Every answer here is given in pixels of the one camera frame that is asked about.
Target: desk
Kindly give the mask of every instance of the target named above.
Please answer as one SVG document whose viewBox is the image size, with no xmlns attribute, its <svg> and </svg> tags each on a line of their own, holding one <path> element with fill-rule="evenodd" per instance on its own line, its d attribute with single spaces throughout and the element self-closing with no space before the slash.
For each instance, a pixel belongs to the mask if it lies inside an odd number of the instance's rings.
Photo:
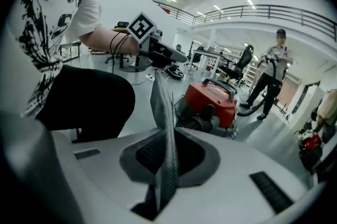
<svg viewBox="0 0 337 224">
<path fill-rule="evenodd" d="M 223 54 L 219 54 L 219 53 L 210 53 L 210 52 L 202 51 L 202 50 L 193 50 L 193 54 L 192 54 L 192 57 L 191 57 L 191 60 L 190 60 L 189 70 L 191 70 L 191 68 L 192 68 L 192 63 L 193 63 L 194 55 L 195 55 L 196 53 L 201 54 L 201 55 L 204 55 L 204 56 L 206 56 L 206 57 L 210 57 L 210 58 L 216 59 L 214 68 L 213 68 L 212 73 L 211 73 L 211 77 L 210 77 L 211 79 L 214 78 L 214 76 L 215 76 L 215 72 L 216 72 L 217 67 L 219 66 L 220 60 L 225 60 L 225 61 L 227 61 L 227 64 L 229 64 L 229 63 L 234 63 L 232 60 L 230 60 L 230 59 L 228 59 L 227 57 L 223 56 Z"/>
</svg>

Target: white shirt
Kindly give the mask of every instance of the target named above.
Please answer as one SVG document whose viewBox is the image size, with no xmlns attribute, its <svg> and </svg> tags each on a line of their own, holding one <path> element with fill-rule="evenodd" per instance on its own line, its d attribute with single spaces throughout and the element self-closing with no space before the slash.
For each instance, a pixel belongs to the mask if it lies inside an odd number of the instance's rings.
<svg viewBox="0 0 337 224">
<path fill-rule="evenodd" d="M 16 0 L 5 23 L 3 41 L 19 45 L 41 72 L 25 115 L 43 108 L 53 81 L 60 73 L 59 46 L 90 33 L 100 24 L 98 0 Z"/>
</svg>

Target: office chair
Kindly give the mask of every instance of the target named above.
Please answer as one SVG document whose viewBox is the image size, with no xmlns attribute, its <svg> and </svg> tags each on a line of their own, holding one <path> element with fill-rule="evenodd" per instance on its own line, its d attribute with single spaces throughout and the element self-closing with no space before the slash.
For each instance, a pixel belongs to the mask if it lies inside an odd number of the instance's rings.
<svg viewBox="0 0 337 224">
<path fill-rule="evenodd" d="M 114 31 L 123 32 L 123 33 L 127 34 L 128 31 L 124 30 L 124 28 L 127 28 L 127 26 L 128 26 L 128 22 L 118 22 L 118 24 L 114 27 Z M 107 64 L 109 62 L 109 60 L 112 60 L 113 57 L 115 57 L 116 59 L 118 59 L 118 57 L 120 57 L 120 60 L 126 59 L 126 61 L 129 62 L 129 58 L 124 57 L 124 54 L 119 53 L 119 54 L 112 54 L 112 56 L 109 56 L 105 60 L 105 64 Z"/>
<path fill-rule="evenodd" d="M 199 47 L 197 48 L 197 50 L 202 50 L 202 51 L 204 51 L 205 49 L 204 49 L 203 46 L 199 46 Z M 199 67 L 198 67 L 197 65 L 195 65 L 195 63 L 199 63 L 199 62 L 200 62 L 200 60 L 201 60 L 201 55 L 202 55 L 202 54 L 200 54 L 200 53 L 196 53 L 196 54 L 194 55 L 194 57 L 193 57 L 192 66 L 193 66 L 193 67 L 196 67 L 196 70 L 198 70 Z"/>
<path fill-rule="evenodd" d="M 237 90 L 234 86 L 229 84 L 229 80 L 235 79 L 239 81 L 242 79 L 243 70 L 252 60 L 253 53 L 254 53 L 254 47 L 252 45 L 248 45 L 246 49 L 244 50 L 240 60 L 236 64 L 234 64 L 233 70 L 229 68 L 230 61 L 227 61 L 226 66 L 219 66 L 219 68 L 226 74 L 226 77 L 228 77 L 228 79 L 225 81 L 225 84 L 233 88 L 235 90 L 235 93 L 237 93 Z"/>
</svg>

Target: black handle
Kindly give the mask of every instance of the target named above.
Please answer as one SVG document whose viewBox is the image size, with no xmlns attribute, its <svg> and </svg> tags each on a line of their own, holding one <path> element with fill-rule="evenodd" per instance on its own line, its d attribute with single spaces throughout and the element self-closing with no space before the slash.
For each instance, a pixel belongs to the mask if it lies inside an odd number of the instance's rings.
<svg viewBox="0 0 337 224">
<path fill-rule="evenodd" d="M 233 101 L 234 101 L 234 91 L 233 91 L 230 87 L 228 87 L 226 84 L 224 84 L 224 83 L 222 83 L 222 82 L 220 82 L 220 81 L 218 81 L 218 80 L 210 79 L 210 78 L 205 79 L 205 80 L 202 82 L 202 84 L 208 85 L 209 82 L 212 82 L 212 83 L 216 84 L 217 86 L 219 86 L 219 87 L 225 89 L 225 91 L 226 91 L 226 92 L 228 93 L 228 95 L 229 95 L 229 100 L 230 100 L 230 102 L 233 102 Z"/>
</svg>

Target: metal railing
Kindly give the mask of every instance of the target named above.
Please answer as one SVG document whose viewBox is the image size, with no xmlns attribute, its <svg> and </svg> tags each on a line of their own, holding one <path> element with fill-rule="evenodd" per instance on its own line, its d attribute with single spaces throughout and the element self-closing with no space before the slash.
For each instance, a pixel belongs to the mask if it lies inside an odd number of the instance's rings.
<svg viewBox="0 0 337 224">
<path fill-rule="evenodd" d="M 172 7 L 170 5 L 166 5 L 157 1 L 153 1 L 155 2 L 159 7 L 161 7 L 162 9 L 164 9 L 166 11 L 166 13 L 169 14 L 169 16 L 171 16 L 172 18 L 175 18 L 176 20 L 182 21 L 188 25 L 194 25 L 194 21 L 195 21 L 195 16 L 182 11 L 181 9 L 178 9 L 176 7 Z"/>
<path fill-rule="evenodd" d="M 291 21 L 305 27 L 318 30 L 337 42 L 337 23 L 317 13 L 304 9 L 280 5 L 241 5 L 223 8 L 220 11 L 211 11 L 204 15 L 194 16 L 178 8 L 156 2 L 161 8 L 169 10 L 169 15 L 191 26 L 218 20 L 237 19 L 242 17 L 264 17 L 268 19 L 280 19 Z"/>
</svg>

